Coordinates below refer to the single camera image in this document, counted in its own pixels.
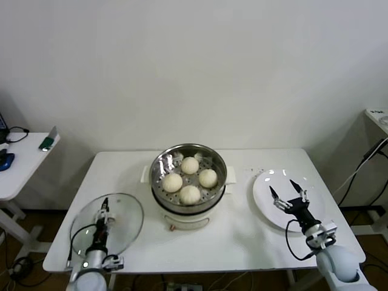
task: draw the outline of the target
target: white wall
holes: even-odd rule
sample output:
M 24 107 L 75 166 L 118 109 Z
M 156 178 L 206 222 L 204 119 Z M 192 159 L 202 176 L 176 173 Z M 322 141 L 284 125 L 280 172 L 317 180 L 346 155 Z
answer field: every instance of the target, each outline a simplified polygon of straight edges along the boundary
M 362 111 L 388 107 L 387 11 L 354 0 L 1 1 L 1 112 L 62 136 L 18 201 L 66 208 L 96 152 L 180 142 L 303 147 L 333 190 L 384 136 Z M 365 171 L 345 205 L 370 201 L 379 163 L 375 189 L 362 187 Z

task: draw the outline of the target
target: table leg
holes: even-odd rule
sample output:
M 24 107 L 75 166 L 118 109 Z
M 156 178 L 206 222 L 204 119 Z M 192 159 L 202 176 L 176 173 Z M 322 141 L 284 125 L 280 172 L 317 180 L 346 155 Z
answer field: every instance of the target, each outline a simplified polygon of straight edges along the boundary
M 16 205 L 13 201 L 7 201 L 4 203 L 5 208 L 12 212 L 12 214 L 16 215 L 20 219 L 25 218 L 25 213 Z
M 288 291 L 303 291 L 311 286 L 313 286 L 315 283 L 317 283 L 320 279 L 322 279 L 323 276 L 318 271 L 318 269 L 311 270 L 310 273 L 308 273 L 306 276 L 302 277 L 300 280 L 298 280 L 294 285 L 292 285 Z
M 115 283 L 116 283 L 116 274 L 110 274 L 110 278 L 109 278 L 109 285 L 108 285 L 108 290 L 111 291 L 111 290 L 114 290 L 115 289 Z
M 24 219 L 25 218 L 25 213 L 14 203 L 13 201 L 6 201 L 2 202 L 1 206 L 4 206 L 6 209 L 8 209 L 10 212 L 12 212 L 13 217 L 12 219 L 17 221 L 19 218 Z M 5 234 L 1 233 L 0 235 L 0 245 L 4 241 Z
M 41 243 L 37 240 L 42 232 L 41 226 L 34 226 L 31 233 L 28 233 L 2 210 L 0 210 L 0 227 L 23 244 L 16 259 L 27 256 L 30 252 L 47 253 L 50 248 L 50 242 Z

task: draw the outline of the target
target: cooker handle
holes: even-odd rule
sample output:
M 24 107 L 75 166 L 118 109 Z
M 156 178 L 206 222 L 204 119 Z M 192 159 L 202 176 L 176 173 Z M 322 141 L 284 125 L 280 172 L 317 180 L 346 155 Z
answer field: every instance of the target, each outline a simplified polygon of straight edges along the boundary
M 150 184 L 150 167 L 145 166 L 143 168 L 143 172 L 141 174 L 140 183 L 142 184 Z
M 236 172 L 235 168 L 232 166 L 227 166 L 226 167 L 226 181 L 225 185 L 231 185 L 231 184 L 236 184 Z

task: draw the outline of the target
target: glass lid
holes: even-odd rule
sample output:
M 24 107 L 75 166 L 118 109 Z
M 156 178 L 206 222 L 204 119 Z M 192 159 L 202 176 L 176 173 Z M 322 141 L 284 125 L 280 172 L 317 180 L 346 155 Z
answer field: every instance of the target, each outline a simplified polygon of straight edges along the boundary
M 138 237 L 143 225 L 143 208 L 132 195 L 113 193 L 101 196 L 88 203 L 74 219 L 70 230 L 70 239 L 79 229 L 96 222 L 96 217 L 101 211 L 101 206 L 106 198 L 108 198 L 109 208 L 106 214 L 108 221 L 106 248 L 108 249 L 108 255 L 118 255 Z M 93 242 L 95 231 L 96 227 L 90 226 L 79 232 L 73 241 L 74 252 L 84 258 L 85 251 Z

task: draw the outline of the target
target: cable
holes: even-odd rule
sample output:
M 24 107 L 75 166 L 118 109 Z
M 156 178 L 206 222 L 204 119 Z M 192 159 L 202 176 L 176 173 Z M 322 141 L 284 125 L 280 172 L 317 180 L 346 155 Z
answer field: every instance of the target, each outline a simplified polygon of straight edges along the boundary
M 16 141 L 10 141 L 9 139 L 7 140 L 7 143 L 9 144 L 14 144 L 16 142 L 19 142 L 19 141 L 22 141 L 23 139 L 25 139 L 26 137 L 28 137 L 28 134 L 30 133 L 30 131 L 28 129 L 25 129 L 23 127 L 20 127 L 20 126 L 13 126 L 11 127 L 9 130 L 13 130 L 13 129 L 21 129 L 24 133 L 25 133 L 25 136 L 23 136 L 22 138 L 19 138 L 17 139 Z
M 388 179 L 387 179 L 387 181 L 386 181 L 386 183 L 385 183 L 385 185 L 384 185 L 382 191 L 380 192 L 380 194 L 379 194 L 379 195 L 378 195 L 371 203 L 369 203 L 368 206 L 371 206 L 373 203 L 375 203 L 375 202 L 378 200 L 378 198 L 381 197 L 381 195 L 382 195 L 382 194 L 384 193 L 384 191 L 387 189 L 387 186 L 388 186 Z
M 67 261 L 71 261 L 72 260 L 72 250 L 73 250 L 73 241 L 74 241 L 74 238 L 76 237 L 77 234 L 79 234 L 79 232 L 81 232 L 82 230 L 84 229 L 87 229 L 88 227 L 91 227 L 91 226 L 96 226 L 95 223 L 91 223 L 91 224 L 88 224 L 87 226 L 84 226 L 84 227 L 81 227 L 79 230 L 76 231 L 76 233 L 73 235 L 73 237 L 71 238 L 70 240 L 70 250 L 69 250 L 69 255 L 67 257 Z
M 388 274 L 388 271 L 386 269 L 384 269 L 383 267 L 379 266 L 379 265 L 375 265 L 375 264 L 366 264 L 361 270 L 364 271 L 366 267 L 376 267 L 376 268 L 379 268 L 380 270 L 386 272 Z
M 226 276 L 226 273 L 224 273 L 221 277 L 219 277 L 216 281 L 212 282 L 209 288 L 207 288 L 207 291 L 210 291 L 210 289 L 217 283 L 219 282 L 223 277 Z
M 253 273 L 252 272 L 249 272 L 250 273 L 250 291 L 253 291 Z
M 10 283 L 13 282 L 13 287 L 11 289 L 11 291 L 14 291 L 15 287 L 16 287 L 16 282 L 15 281 L 10 281 Z M 7 285 L 7 291 L 10 291 L 9 287 L 10 287 L 10 283 Z
M 163 281 L 163 282 L 158 282 L 158 283 L 156 283 L 156 284 L 152 287 L 151 291 L 155 291 L 155 288 L 156 288 L 158 285 L 160 285 L 160 284 L 165 284 L 165 283 L 168 283 L 168 282 Z
M 132 291 L 135 291 L 136 280 L 137 280 L 139 277 L 140 277 L 140 274 L 137 274 L 137 275 L 134 277 L 134 279 L 133 279 L 133 281 L 132 281 L 132 286 L 131 286 L 131 290 L 132 290 Z
M 292 251 L 292 249 L 291 249 L 291 247 L 290 247 L 290 243 L 289 243 L 289 226 L 290 226 L 291 222 L 294 222 L 294 221 L 298 222 L 296 219 L 291 219 L 291 220 L 287 223 L 287 226 L 286 226 L 286 243 L 287 243 L 287 247 L 289 248 L 289 251 L 290 251 L 291 255 L 292 255 L 295 259 L 297 259 L 298 261 L 305 261 L 305 260 L 311 258 L 315 253 L 314 253 L 314 252 L 311 252 L 311 253 L 309 253 L 308 255 L 306 255 L 306 256 L 303 257 L 303 258 L 299 258 L 299 257 L 297 257 L 296 254 L 294 254 L 294 252 Z
M 378 153 L 379 155 L 385 156 L 385 157 L 388 159 L 388 156 L 387 156 L 384 152 L 382 152 L 382 151 L 379 150 L 377 153 Z
M 337 193 L 340 189 L 342 189 L 342 187 L 344 187 L 344 186 L 346 185 L 346 183 L 347 183 L 354 175 L 356 175 L 356 174 L 358 173 L 358 171 L 359 171 L 359 170 L 363 167 L 363 165 L 369 160 L 369 158 L 372 157 L 377 151 L 379 151 L 379 150 L 380 150 L 380 147 L 381 147 L 386 141 L 388 141 L 388 138 L 384 139 L 381 143 L 379 143 L 379 145 L 378 145 L 378 146 L 376 147 L 376 149 L 368 156 L 368 158 L 364 158 L 365 161 L 364 161 L 363 163 L 361 163 L 361 165 L 358 167 L 358 169 L 357 169 L 354 173 L 352 173 L 352 174 L 351 174 L 351 175 L 343 182 L 343 184 L 337 188 L 337 190 L 335 190 L 335 191 L 333 192 L 333 195 L 334 195 L 335 193 Z
M 233 280 L 231 280 L 231 282 L 229 282 L 228 285 L 226 285 L 224 288 L 222 288 L 222 290 L 225 291 L 225 289 L 228 288 L 229 285 L 231 285 L 231 283 L 233 283 L 234 281 L 240 279 L 242 276 L 244 276 L 244 275 L 246 275 L 246 274 L 248 274 L 248 272 L 242 273 L 240 276 L 237 276 L 236 278 L 234 278 Z
M 5 267 L 7 270 L 10 269 L 10 266 L 8 265 L 8 240 L 7 240 L 7 232 L 5 230 L 2 231 L 4 234 L 4 241 L 5 241 Z
M 7 240 L 7 232 L 5 232 L 5 230 L 3 230 L 3 233 L 4 233 L 4 241 L 5 241 L 5 266 L 7 267 L 7 270 L 11 269 L 11 267 L 8 266 L 8 240 Z M 16 280 L 12 280 L 13 282 L 15 282 L 15 285 L 13 286 L 12 288 L 12 291 L 15 289 L 16 287 L 16 284 L 19 284 L 20 286 L 23 286 L 23 287 L 36 287 L 40 284 L 42 284 L 44 281 L 46 281 L 47 279 L 50 278 L 52 274 L 49 274 L 48 276 L 46 276 L 42 281 L 38 282 L 38 283 L 34 283 L 34 284 L 31 284 L 31 285 L 28 285 L 28 284 L 24 284 L 24 283 L 21 283 L 19 282 L 18 279 Z M 11 281 L 8 282 L 8 284 L 6 286 L 3 287 L 4 288 L 7 288 L 8 290 L 8 287 L 9 287 L 9 284 L 10 284 Z
M 46 278 L 44 278 L 43 280 L 41 280 L 41 281 L 39 281 L 39 282 L 37 282 L 37 283 L 31 284 L 31 285 L 24 284 L 24 283 L 22 283 L 22 282 L 20 282 L 20 281 L 15 281 L 15 282 L 16 282 L 18 285 L 20 285 L 20 286 L 23 286 L 23 287 L 26 287 L 26 288 L 32 288 L 32 287 L 36 287 L 36 286 L 42 284 L 43 282 L 46 282 L 46 281 L 51 277 L 51 275 L 52 275 L 52 274 L 48 274 L 48 275 L 46 276 Z
M 164 275 L 163 275 L 163 274 L 160 274 L 160 276 L 162 277 L 163 291 L 165 291 L 165 290 L 167 289 L 166 281 L 165 281 L 165 279 L 164 279 Z
M 384 263 L 381 259 L 379 259 L 378 257 L 376 257 L 375 255 L 367 252 L 366 250 L 364 251 L 365 253 L 367 253 L 368 255 L 370 255 L 372 258 L 374 258 L 375 260 L 379 261 L 381 264 L 383 264 L 384 266 L 386 266 L 388 268 L 388 264 Z
M 358 212 L 358 214 L 354 217 L 354 219 L 352 220 L 352 222 L 351 223 L 349 223 L 349 226 L 352 226 L 353 225 L 353 223 L 355 223 L 356 222 L 356 220 L 357 220 L 357 218 L 360 216 L 360 214 L 362 214 L 362 211 L 360 211 L 360 212 Z
M 359 165 L 357 166 L 356 172 L 355 172 L 354 176 L 352 177 L 352 179 L 350 180 L 350 183 L 349 183 L 349 186 L 348 186 L 348 188 L 347 188 L 347 190 L 346 190 L 346 192 L 345 192 L 345 195 L 342 197 L 341 201 L 338 203 L 338 206 L 340 206 L 340 205 L 342 204 L 342 202 L 344 202 L 346 196 L 349 194 L 350 188 L 352 187 L 352 184 L 353 184 L 353 182 L 354 182 L 354 179 L 356 178 L 357 171 L 358 171 L 358 169 L 360 169 L 360 167 L 361 167 L 361 165 L 363 164 L 363 162 L 364 162 L 364 159 L 363 159 L 363 160 L 359 163 Z

